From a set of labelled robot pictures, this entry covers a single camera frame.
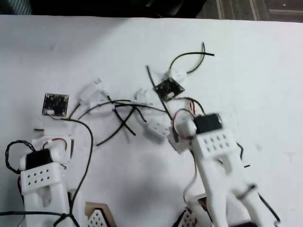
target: black wire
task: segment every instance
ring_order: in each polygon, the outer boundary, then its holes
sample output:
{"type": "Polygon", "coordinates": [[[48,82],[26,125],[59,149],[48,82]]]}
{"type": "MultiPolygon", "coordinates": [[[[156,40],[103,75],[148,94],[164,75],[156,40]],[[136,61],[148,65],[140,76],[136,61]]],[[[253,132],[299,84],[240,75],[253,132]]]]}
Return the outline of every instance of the black wire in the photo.
{"type": "Polygon", "coordinates": [[[73,214],[60,214],[60,213],[55,213],[55,212],[46,212],[46,211],[5,211],[5,212],[0,212],[0,216],[8,216],[8,215],[54,215],[54,216],[60,216],[59,219],[63,220],[67,217],[70,217],[72,221],[74,222],[76,227],[80,227],[78,224],[77,220],[75,219],[73,214]]]}
{"type": "MultiPolygon", "coordinates": [[[[202,43],[202,52],[205,52],[205,45],[204,45],[204,42],[202,43]]],[[[202,55],[202,58],[201,58],[201,61],[197,64],[197,66],[194,67],[192,70],[187,71],[186,73],[187,73],[187,74],[190,74],[190,73],[196,71],[196,70],[200,67],[200,65],[202,64],[202,62],[203,62],[203,60],[204,60],[204,57],[205,57],[205,55],[203,54],[203,55],[202,55]]]]}
{"type": "Polygon", "coordinates": [[[269,203],[261,196],[260,193],[258,193],[261,201],[264,203],[264,205],[269,209],[269,211],[272,213],[272,215],[276,218],[277,222],[280,223],[281,219],[280,217],[276,214],[276,212],[274,211],[274,209],[272,209],[272,207],[269,205],[269,203]]]}
{"type": "Polygon", "coordinates": [[[160,112],[166,113],[165,110],[161,110],[161,109],[158,109],[156,107],[149,106],[149,105],[132,104],[132,103],[126,104],[126,103],[119,103],[119,102],[115,102],[115,103],[118,104],[118,105],[116,105],[116,107],[121,107],[121,106],[145,107],[145,108],[149,108],[149,109],[153,109],[153,110],[158,110],[160,112]]]}
{"type": "Polygon", "coordinates": [[[177,56],[173,61],[172,63],[170,64],[169,66],[169,69],[171,69],[172,65],[175,63],[175,61],[182,57],[182,56],[185,56],[185,55],[192,55],[192,54],[200,54],[200,55],[208,55],[208,56],[214,56],[213,53],[206,53],[206,52],[188,52],[188,53],[183,53],[183,54],[180,54],[179,56],[177,56]]]}
{"type": "Polygon", "coordinates": [[[103,105],[106,105],[106,104],[109,104],[109,103],[112,103],[112,102],[130,102],[129,99],[118,99],[118,100],[112,100],[112,101],[109,101],[109,102],[105,102],[105,103],[101,103],[101,104],[98,104],[90,109],[88,109],[84,114],[82,114],[78,120],[80,120],[82,117],[84,117],[86,114],[88,114],[90,111],[100,107],[100,106],[103,106],[103,105]]]}
{"type": "MultiPolygon", "coordinates": [[[[148,76],[149,76],[149,78],[151,80],[151,84],[152,84],[153,88],[155,89],[156,85],[155,85],[155,82],[152,79],[152,75],[151,75],[151,72],[150,72],[150,67],[148,65],[146,66],[146,70],[147,70],[148,76]]],[[[162,98],[159,95],[158,95],[158,97],[159,97],[159,99],[160,99],[160,101],[161,101],[161,103],[162,103],[162,105],[163,105],[163,107],[164,107],[164,109],[165,109],[168,117],[172,120],[172,116],[171,116],[168,108],[166,107],[164,101],[162,100],[162,98]]]]}
{"type": "Polygon", "coordinates": [[[87,165],[86,165],[86,169],[85,169],[85,172],[84,172],[84,175],[75,191],[75,194],[71,200],[71,204],[70,204],[70,214],[72,214],[72,208],[73,208],[73,205],[75,203],[75,200],[76,200],[76,196],[80,190],[80,187],[82,186],[83,184],[83,181],[87,175],[87,172],[89,170],[89,165],[90,165],[90,161],[91,161],[91,156],[92,156],[92,153],[93,153],[93,148],[94,148],[94,136],[93,136],[93,133],[91,131],[91,129],[89,128],[89,126],[81,121],[78,121],[78,120],[74,120],[74,119],[64,119],[64,118],[61,118],[60,120],[62,121],[68,121],[68,122],[76,122],[76,123],[79,123],[79,124],[82,124],[88,131],[89,131],[89,134],[90,134],[90,138],[91,138],[91,142],[90,142],[90,151],[89,151],[89,159],[87,161],[87,165]]]}
{"type": "Polygon", "coordinates": [[[73,109],[73,111],[71,112],[70,116],[68,117],[68,119],[71,119],[71,117],[73,116],[73,114],[76,112],[76,110],[81,106],[81,103],[78,103],[76,105],[76,107],[73,109]]]}
{"type": "Polygon", "coordinates": [[[36,149],[34,148],[34,146],[25,141],[25,140],[17,140],[17,141],[14,141],[14,142],[11,142],[7,147],[6,147],[6,150],[5,150],[5,165],[7,167],[7,169],[11,170],[12,172],[16,173],[16,174],[20,174],[21,173],[21,170],[20,169],[14,169],[13,167],[11,167],[11,165],[9,164],[9,148],[14,145],[14,144],[17,144],[17,143],[23,143],[24,145],[26,145],[29,149],[31,149],[33,152],[36,152],[36,149]]]}
{"type": "Polygon", "coordinates": [[[143,120],[144,122],[147,122],[147,120],[144,118],[144,116],[143,116],[142,112],[139,110],[139,108],[138,108],[138,107],[134,107],[134,108],[135,108],[135,110],[139,113],[139,115],[140,115],[140,117],[142,118],[142,120],[143,120]]]}
{"type": "Polygon", "coordinates": [[[120,114],[118,114],[118,111],[116,109],[114,109],[114,113],[117,115],[117,118],[119,118],[119,120],[121,121],[121,123],[129,130],[129,132],[131,134],[133,134],[134,136],[136,136],[136,133],[130,128],[128,127],[128,125],[126,124],[126,122],[122,119],[122,117],[120,116],[120,114]]]}
{"type": "Polygon", "coordinates": [[[243,152],[244,152],[244,148],[242,147],[242,145],[241,144],[239,144],[238,142],[237,142],[237,146],[241,149],[241,152],[240,152],[240,158],[241,158],[241,161],[242,161],[242,158],[243,158],[243,152]]]}
{"type": "MultiPolygon", "coordinates": [[[[112,99],[110,98],[110,96],[107,96],[108,100],[111,102],[111,104],[113,104],[114,102],[112,101],[112,99]]],[[[118,111],[116,109],[114,109],[114,113],[117,116],[117,118],[123,122],[123,119],[121,118],[120,114],[118,113],[118,111]]],[[[136,133],[126,124],[126,122],[124,122],[124,126],[129,130],[129,132],[131,134],[133,134],[134,136],[136,135],[136,133]]]]}
{"type": "MultiPolygon", "coordinates": [[[[135,111],[135,108],[132,108],[132,110],[129,112],[128,116],[125,118],[124,122],[126,122],[129,119],[129,117],[133,114],[134,111],[135,111]]],[[[124,123],[121,123],[121,125],[116,129],[116,131],[114,131],[109,137],[107,137],[102,142],[98,143],[96,146],[100,146],[100,145],[106,143],[107,141],[109,141],[122,129],[123,126],[124,126],[124,123]]]]}

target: white tabletop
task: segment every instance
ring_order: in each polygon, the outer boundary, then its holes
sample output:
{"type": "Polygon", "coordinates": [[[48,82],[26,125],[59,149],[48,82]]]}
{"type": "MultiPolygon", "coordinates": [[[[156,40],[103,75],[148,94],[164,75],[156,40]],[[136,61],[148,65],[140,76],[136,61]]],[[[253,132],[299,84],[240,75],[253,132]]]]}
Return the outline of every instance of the white tabletop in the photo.
{"type": "MultiPolygon", "coordinates": [[[[215,57],[206,56],[187,78],[184,95],[199,100],[208,113],[221,113],[245,147],[243,162],[251,164],[245,171],[280,215],[281,226],[299,226],[302,40],[303,24],[298,23],[0,16],[0,210],[23,209],[17,176],[5,168],[4,150],[13,140],[37,136],[33,128],[45,93],[71,95],[71,110],[78,92],[101,77],[112,98],[133,98],[138,89],[151,89],[146,64],[159,83],[175,56],[199,51],[204,41],[215,57]]],[[[176,67],[187,70],[197,59],[185,57],[176,67]]],[[[173,105],[171,109],[183,107],[173,105]]],[[[167,116],[158,118],[169,124],[167,116]]],[[[96,142],[119,125],[113,114],[83,120],[96,142]]],[[[136,137],[122,131],[95,148],[82,188],[85,200],[107,203],[118,226],[170,227],[184,208],[182,192],[194,172],[192,157],[189,152],[178,155],[167,141],[151,140],[135,117],[129,126],[136,137]]],[[[18,166],[22,149],[12,148],[12,165],[18,166]]],[[[83,174],[88,149],[88,133],[77,126],[68,168],[71,184],[83,174]]],[[[190,194],[203,192],[198,179],[190,194]]],[[[0,223],[16,226],[20,219],[6,217],[0,223]]]]}

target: small circuit board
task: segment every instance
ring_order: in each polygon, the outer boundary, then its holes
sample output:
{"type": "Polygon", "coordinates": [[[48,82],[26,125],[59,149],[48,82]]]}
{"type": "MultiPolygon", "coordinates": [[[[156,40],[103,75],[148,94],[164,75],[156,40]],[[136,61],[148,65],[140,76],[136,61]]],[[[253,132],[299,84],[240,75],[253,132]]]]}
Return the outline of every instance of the small circuit board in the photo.
{"type": "Polygon", "coordinates": [[[158,84],[154,90],[165,102],[185,91],[185,89],[171,77],[158,84]]]}
{"type": "Polygon", "coordinates": [[[42,115],[65,117],[69,95],[45,94],[42,115]]]}

